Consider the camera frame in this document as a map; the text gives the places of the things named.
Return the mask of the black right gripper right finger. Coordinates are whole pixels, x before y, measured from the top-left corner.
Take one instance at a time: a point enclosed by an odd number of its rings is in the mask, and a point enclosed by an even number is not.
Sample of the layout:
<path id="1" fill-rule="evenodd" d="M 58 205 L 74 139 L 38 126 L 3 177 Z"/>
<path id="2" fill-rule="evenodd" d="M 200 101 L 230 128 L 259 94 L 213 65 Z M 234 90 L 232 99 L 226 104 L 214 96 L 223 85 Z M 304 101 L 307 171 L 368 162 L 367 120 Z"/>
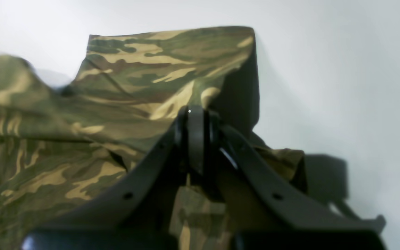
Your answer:
<path id="1" fill-rule="evenodd" d="M 385 249 L 371 222 L 335 215 L 279 176 L 218 114 L 204 115 L 205 176 L 236 223 L 230 249 Z"/>

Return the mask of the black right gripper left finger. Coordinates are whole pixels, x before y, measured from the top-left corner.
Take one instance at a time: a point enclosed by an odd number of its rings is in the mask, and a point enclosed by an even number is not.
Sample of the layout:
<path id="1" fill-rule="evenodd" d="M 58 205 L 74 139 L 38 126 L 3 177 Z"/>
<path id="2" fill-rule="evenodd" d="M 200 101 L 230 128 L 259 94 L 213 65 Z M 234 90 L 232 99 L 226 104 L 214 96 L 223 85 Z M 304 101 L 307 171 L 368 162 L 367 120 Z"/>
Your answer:
<path id="1" fill-rule="evenodd" d="M 168 232 L 179 187 L 204 175 L 205 110 L 185 106 L 129 174 L 27 234 L 22 250 L 176 250 Z"/>

